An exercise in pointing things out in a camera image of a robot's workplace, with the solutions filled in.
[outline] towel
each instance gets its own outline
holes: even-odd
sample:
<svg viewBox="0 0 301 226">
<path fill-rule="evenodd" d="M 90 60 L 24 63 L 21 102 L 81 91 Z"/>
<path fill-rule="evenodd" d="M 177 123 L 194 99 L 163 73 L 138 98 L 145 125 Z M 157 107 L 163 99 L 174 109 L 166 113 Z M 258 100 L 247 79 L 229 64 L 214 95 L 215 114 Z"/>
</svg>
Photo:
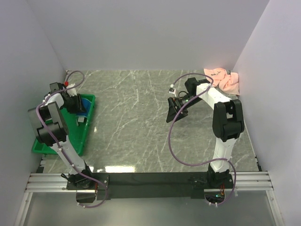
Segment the towel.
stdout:
<svg viewBox="0 0 301 226">
<path fill-rule="evenodd" d="M 213 70 L 204 69 L 205 75 L 213 78 L 213 86 L 219 86 L 221 91 L 228 94 L 239 95 L 238 74 L 231 72 L 230 74 L 223 68 L 215 68 Z"/>
</svg>

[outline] purple cable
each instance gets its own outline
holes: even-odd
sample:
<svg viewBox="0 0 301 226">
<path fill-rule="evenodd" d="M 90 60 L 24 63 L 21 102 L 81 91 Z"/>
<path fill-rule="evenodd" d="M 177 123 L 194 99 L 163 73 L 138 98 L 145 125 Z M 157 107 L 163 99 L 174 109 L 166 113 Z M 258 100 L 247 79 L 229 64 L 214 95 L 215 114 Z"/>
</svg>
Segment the purple cable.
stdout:
<svg viewBox="0 0 301 226">
<path fill-rule="evenodd" d="M 51 130 L 49 129 L 49 127 L 48 127 L 48 126 L 46 125 L 46 123 L 43 121 L 43 119 L 42 119 L 42 117 L 41 117 L 41 115 L 40 115 L 40 112 L 39 112 L 39 108 L 42 107 L 42 106 L 44 106 L 51 96 L 53 96 L 53 95 L 55 95 L 55 94 L 57 94 L 57 93 L 60 93 L 60 92 L 65 92 L 65 91 L 67 91 L 67 90 L 76 88 L 76 87 L 78 87 L 79 85 L 81 85 L 81 84 L 84 82 L 84 80 L 85 80 L 85 75 L 84 75 L 84 73 L 81 72 L 81 71 L 73 71 L 73 72 L 71 72 L 71 73 L 67 76 L 66 81 L 69 79 L 69 77 L 70 77 L 72 74 L 74 74 L 74 73 L 76 73 L 76 72 L 79 72 L 79 73 L 83 76 L 83 79 L 80 81 L 80 83 L 76 84 L 76 85 L 73 86 L 73 87 L 70 87 L 70 88 L 67 88 L 67 89 L 58 90 L 58 91 L 56 91 L 56 92 L 54 92 L 54 93 L 52 93 L 52 94 L 48 94 L 48 96 L 45 98 L 45 101 L 43 101 L 41 104 L 39 104 L 39 105 L 36 107 L 36 114 L 37 114 L 37 116 L 38 116 L 38 118 L 39 118 L 41 124 L 42 124 L 43 127 L 47 130 L 47 132 L 50 134 L 50 136 L 54 139 L 54 141 L 56 142 L 58 148 L 61 148 L 61 149 L 62 149 L 61 151 L 62 151 L 63 156 L 66 158 L 66 160 L 68 161 L 68 163 L 69 163 L 71 166 L 74 165 L 73 162 L 72 162 L 72 161 L 70 160 L 70 158 L 66 155 L 66 153 L 65 153 L 65 151 L 63 150 L 62 146 L 60 145 L 58 139 L 55 137 L 55 135 L 51 132 Z M 107 189 L 106 185 L 103 184 L 103 183 L 102 183 L 101 181 L 99 181 L 99 180 L 96 180 L 96 179 L 94 179 L 94 178 L 92 178 L 92 177 L 89 177 L 89 176 L 87 176 L 87 175 L 81 173 L 75 166 L 72 166 L 72 168 L 73 168 L 76 172 L 78 172 L 80 175 L 82 175 L 83 177 L 95 181 L 96 183 L 98 183 L 98 184 L 100 184 L 101 186 L 103 186 L 104 189 L 105 189 L 104 199 L 103 199 L 99 204 L 94 205 L 94 206 L 85 206 L 84 204 L 80 203 L 79 205 L 82 206 L 82 207 L 84 207 L 84 208 L 94 208 L 94 207 L 97 207 L 97 206 L 100 206 L 101 204 L 103 204 L 103 203 L 105 202 L 105 200 L 107 199 L 107 196 L 108 196 L 108 189 Z"/>
<path fill-rule="evenodd" d="M 217 204 L 217 205 L 221 205 L 221 204 L 225 203 L 225 202 L 232 196 L 232 194 L 233 194 L 233 192 L 234 192 L 234 189 L 235 189 L 235 186 L 236 186 L 236 170 L 235 170 L 235 168 L 234 168 L 234 165 L 230 162 L 230 160 L 228 160 L 228 159 L 226 159 L 226 158 L 217 158 L 217 159 L 211 159 L 211 160 L 208 160 L 208 161 L 205 161 L 205 162 L 202 162 L 202 163 L 195 163 L 195 164 L 186 163 L 186 162 L 183 162 L 182 160 L 178 159 L 178 158 L 175 156 L 175 154 L 174 154 L 174 152 L 173 152 L 173 150 L 172 150 L 172 148 L 171 148 L 171 144 L 170 144 L 171 130 L 173 129 L 174 123 L 175 123 L 176 119 L 178 118 L 178 116 L 181 114 L 181 112 L 184 110 L 184 108 L 185 108 L 190 102 L 192 102 L 193 100 L 195 100 L 195 99 L 198 98 L 199 96 L 203 95 L 204 93 L 208 92 L 208 90 L 209 90 L 209 89 L 211 88 L 211 86 L 213 85 L 213 81 L 214 81 L 213 78 L 211 78 L 211 77 L 208 76 L 208 75 L 201 74 L 201 73 L 187 73 L 187 74 L 183 74 L 183 75 L 181 75 L 179 78 L 177 78 L 177 79 L 175 80 L 175 82 L 173 83 L 173 85 L 175 85 L 176 82 L 177 82 L 179 79 L 181 79 L 182 77 L 187 76 L 187 75 L 191 75 L 191 74 L 196 74 L 196 75 L 202 75 L 202 76 L 205 76 L 205 77 L 207 77 L 207 78 L 209 78 L 209 79 L 211 80 L 211 83 L 210 83 L 210 86 L 208 86 L 203 92 L 201 92 L 200 94 L 196 95 L 195 97 L 193 97 L 192 99 L 190 99 L 188 102 L 186 102 L 186 103 L 180 108 L 179 112 L 175 115 L 174 120 L 172 121 L 172 123 L 171 123 L 171 125 L 170 125 L 170 128 L 169 128 L 169 132 L 168 132 L 168 146 L 169 146 L 169 150 L 170 150 L 171 155 L 172 155 L 179 163 L 181 163 L 181 164 L 183 164 L 183 165 L 185 165 L 185 166 L 201 166 L 201 165 L 205 165 L 205 164 L 207 164 L 207 163 L 211 163 L 211 162 L 213 162 L 213 161 L 220 161 L 220 160 L 222 160 L 222 161 L 227 161 L 227 162 L 231 165 L 231 167 L 233 168 L 233 171 L 234 171 L 233 188 L 232 188 L 232 190 L 231 190 L 231 192 L 230 192 L 230 195 L 229 195 L 224 201 L 222 201 L 221 203 L 218 203 L 218 204 Z"/>
</svg>

